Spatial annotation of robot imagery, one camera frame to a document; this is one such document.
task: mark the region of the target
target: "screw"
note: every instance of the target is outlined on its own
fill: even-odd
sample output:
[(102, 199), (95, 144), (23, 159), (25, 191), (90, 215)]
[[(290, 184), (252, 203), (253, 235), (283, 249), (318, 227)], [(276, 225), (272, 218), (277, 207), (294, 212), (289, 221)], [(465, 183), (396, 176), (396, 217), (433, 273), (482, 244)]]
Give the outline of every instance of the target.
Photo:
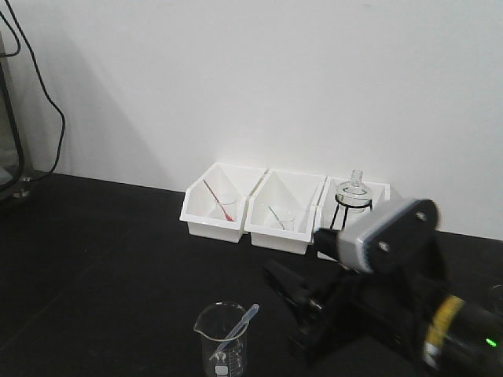
[(424, 212), (416, 212), (416, 218), (421, 221), (426, 221), (428, 218)]
[(380, 241), (379, 242), (379, 248), (382, 250), (382, 251), (385, 251), (387, 253), (390, 252), (390, 245), (388, 245), (387, 243), (385, 243), (384, 241)]
[(321, 312), (323, 310), (323, 306), (318, 304), (316, 301), (313, 299), (309, 300), (309, 306), (313, 309), (315, 309), (317, 312)]

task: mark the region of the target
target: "glass bottle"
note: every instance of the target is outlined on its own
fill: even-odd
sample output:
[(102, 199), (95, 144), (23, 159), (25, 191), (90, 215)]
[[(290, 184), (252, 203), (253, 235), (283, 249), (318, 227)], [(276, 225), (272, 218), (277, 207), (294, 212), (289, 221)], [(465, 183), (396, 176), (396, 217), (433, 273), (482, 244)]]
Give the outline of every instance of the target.
[(337, 186), (336, 198), (340, 203), (347, 206), (361, 208), (350, 208), (350, 212), (363, 212), (365, 207), (370, 205), (372, 200), (372, 190), (362, 182), (363, 171), (353, 170), (351, 179)]

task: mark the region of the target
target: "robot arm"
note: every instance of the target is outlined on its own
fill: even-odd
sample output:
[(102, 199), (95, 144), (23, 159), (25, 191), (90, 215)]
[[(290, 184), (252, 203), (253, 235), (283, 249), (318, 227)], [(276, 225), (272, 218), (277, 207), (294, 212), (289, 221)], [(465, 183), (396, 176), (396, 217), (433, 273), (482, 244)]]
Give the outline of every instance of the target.
[(403, 199), (342, 232), (320, 229), (314, 247), (339, 262), (322, 288), (269, 262), (266, 281), (299, 325), (291, 351), (312, 363), (368, 334), (418, 370), (503, 375), (501, 319), (449, 293), (435, 242), (437, 221), (432, 201)]

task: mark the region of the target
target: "black cable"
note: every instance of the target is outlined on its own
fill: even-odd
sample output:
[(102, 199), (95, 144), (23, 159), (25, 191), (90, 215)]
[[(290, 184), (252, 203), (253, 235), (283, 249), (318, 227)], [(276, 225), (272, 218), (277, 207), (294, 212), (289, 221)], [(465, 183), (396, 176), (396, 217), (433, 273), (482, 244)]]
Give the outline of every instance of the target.
[(24, 40), (24, 43), (26, 43), (26, 47), (30, 51), (31, 61), (33, 62), (33, 66), (35, 67), (35, 71), (37, 72), (37, 76), (39, 78), (39, 82), (40, 82), (40, 86), (42, 87), (42, 91), (44, 92), (44, 95), (46, 96), (46, 99), (48, 100), (48, 102), (53, 106), (53, 108), (59, 113), (59, 115), (61, 117), (61, 133), (60, 133), (59, 142), (57, 144), (56, 159), (54, 160), (54, 164), (50, 168), (50, 170), (47, 173), (45, 173), (44, 175), (42, 175), (38, 178), (31, 179), (32, 181), (40, 181), (40, 180), (50, 176), (54, 172), (54, 170), (56, 169), (57, 164), (59, 163), (60, 155), (61, 155), (61, 146), (63, 144), (63, 138), (64, 138), (64, 131), (66, 129), (66, 118), (64, 117), (63, 112), (60, 110), (60, 108), (57, 106), (57, 104), (54, 103), (53, 99), (51, 98), (51, 96), (47, 92), (46, 84), (44, 83), (44, 81), (42, 79), (42, 74), (40, 73), (39, 64), (37, 63), (37, 59), (35, 58), (35, 53), (33, 52), (33, 49), (31, 48), (30, 42), (28, 41), (28, 38), (26, 37), (26, 35), (23, 31), (23, 28), (21, 27), (21, 25), (17, 21), (17, 17), (16, 17), (16, 14), (14, 13), (13, 7), (10, 5), (9, 0), (4, 0), (4, 1), (7, 5), (7, 7), (9, 8), (9, 12), (14, 20), (14, 23), (16, 24), (17, 30), (19, 30), (21, 37)]
[(0, 57), (15, 57), (21, 51), (21, 41), (19, 40), (19, 37), (17, 36), (16, 31), (11, 26), (11, 24), (6, 19), (6, 17), (3, 15), (3, 12), (1, 10), (0, 10), (0, 17), (3, 19), (3, 22), (6, 23), (7, 27), (9, 28), (10, 32), (12, 33), (14, 39), (16, 39), (16, 45), (17, 45), (16, 52), (14, 52), (14, 53), (0, 53)]

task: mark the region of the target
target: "white wall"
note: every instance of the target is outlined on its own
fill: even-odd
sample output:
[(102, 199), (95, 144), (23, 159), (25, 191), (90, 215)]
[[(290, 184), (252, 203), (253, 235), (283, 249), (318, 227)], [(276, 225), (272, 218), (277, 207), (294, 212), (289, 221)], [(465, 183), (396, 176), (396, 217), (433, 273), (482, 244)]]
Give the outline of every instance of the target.
[[(503, 2), (13, 6), (68, 115), (60, 172), (182, 191), (215, 160), (360, 168), (435, 200), (444, 230), (503, 239)], [(47, 169), (57, 116), (26, 51), (10, 63)]]

